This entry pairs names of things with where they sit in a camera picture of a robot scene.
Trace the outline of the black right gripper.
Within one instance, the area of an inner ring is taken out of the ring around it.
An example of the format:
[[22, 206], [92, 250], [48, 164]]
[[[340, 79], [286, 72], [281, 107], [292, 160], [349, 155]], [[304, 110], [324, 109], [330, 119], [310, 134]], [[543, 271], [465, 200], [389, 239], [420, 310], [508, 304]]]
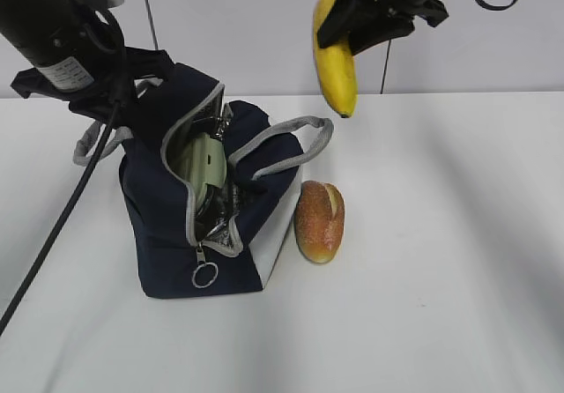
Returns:
[[353, 56], [414, 31], [414, 16], [437, 27], [449, 17], [440, 0], [389, 0], [396, 8], [378, 8], [378, 0], [334, 0], [317, 30], [320, 48], [345, 37]]

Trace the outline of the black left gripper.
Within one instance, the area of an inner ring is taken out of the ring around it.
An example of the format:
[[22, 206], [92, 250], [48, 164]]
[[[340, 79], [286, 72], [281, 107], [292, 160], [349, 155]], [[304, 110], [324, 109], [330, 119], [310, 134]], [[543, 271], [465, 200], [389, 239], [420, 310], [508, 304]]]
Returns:
[[164, 50], [127, 47], [125, 51], [126, 62], [122, 68], [107, 72], [92, 85], [74, 93], [57, 90], [35, 68], [19, 72], [11, 88], [24, 99], [32, 94], [58, 99], [67, 102], [74, 114], [108, 123], [113, 128], [133, 129], [141, 109], [135, 82], [148, 78], [170, 79], [174, 62]]

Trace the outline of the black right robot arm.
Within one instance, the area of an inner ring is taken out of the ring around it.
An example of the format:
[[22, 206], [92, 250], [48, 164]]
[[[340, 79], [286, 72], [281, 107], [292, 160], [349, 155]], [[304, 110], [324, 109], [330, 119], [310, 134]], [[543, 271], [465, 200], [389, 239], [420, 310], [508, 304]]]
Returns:
[[436, 27], [448, 17], [441, 0], [333, 0], [315, 34], [320, 48], [345, 40], [356, 56], [383, 42], [410, 35], [415, 30], [415, 18]]

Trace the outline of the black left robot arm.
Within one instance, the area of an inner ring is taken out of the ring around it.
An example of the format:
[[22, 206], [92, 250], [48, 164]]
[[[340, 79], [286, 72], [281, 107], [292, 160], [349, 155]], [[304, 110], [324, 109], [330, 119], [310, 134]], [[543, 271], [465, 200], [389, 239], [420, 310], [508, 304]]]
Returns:
[[72, 113], [116, 128], [131, 127], [136, 82], [169, 79], [164, 50], [128, 47], [112, 9], [124, 0], [1, 0], [1, 34], [32, 65], [11, 82], [66, 102]]

